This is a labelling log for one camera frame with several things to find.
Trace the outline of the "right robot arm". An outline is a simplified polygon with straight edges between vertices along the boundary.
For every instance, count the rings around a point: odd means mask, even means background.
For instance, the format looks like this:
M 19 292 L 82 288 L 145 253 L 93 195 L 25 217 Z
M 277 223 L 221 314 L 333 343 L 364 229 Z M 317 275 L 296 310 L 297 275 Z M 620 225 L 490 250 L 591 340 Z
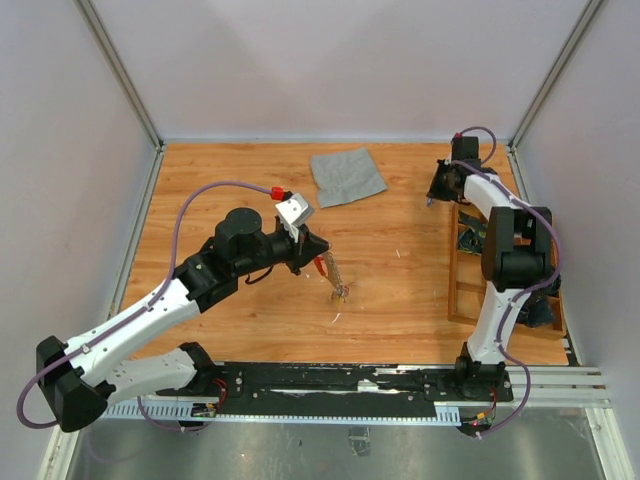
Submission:
M 546 207 L 521 200 L 480 155 L 479 127 L 454 134 L 451 154 L 437 163 L 430 201 L 468 203 L 487 220 L 481 272 L 486 282 L 479 319 L 452 369 L 425 384 L 429 399 L 511 399 L 506 347 L 521 309 L 560 273 L 557 233 Z

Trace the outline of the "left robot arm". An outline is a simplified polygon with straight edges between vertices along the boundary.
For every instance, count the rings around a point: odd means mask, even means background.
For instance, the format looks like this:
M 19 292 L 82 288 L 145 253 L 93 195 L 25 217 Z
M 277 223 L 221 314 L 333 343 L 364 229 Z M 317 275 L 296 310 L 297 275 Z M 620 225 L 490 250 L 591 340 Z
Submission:
M 327 240 L 278 214 L 271 233 L 260 214 L 231 210 L 201 249 L 174 268 L 147 296 L 103 325 L 66 342 L 51 336 L 36 348 L 38 387 L 65 433 L 96 421 L 109 407 L 135 397 L 176 391 L 200 396 L 215 366 L 197 342 L 132 360 L 141 347 L 235 294 L 242 278 L 284 264 L 294 275 L 327 252 Z

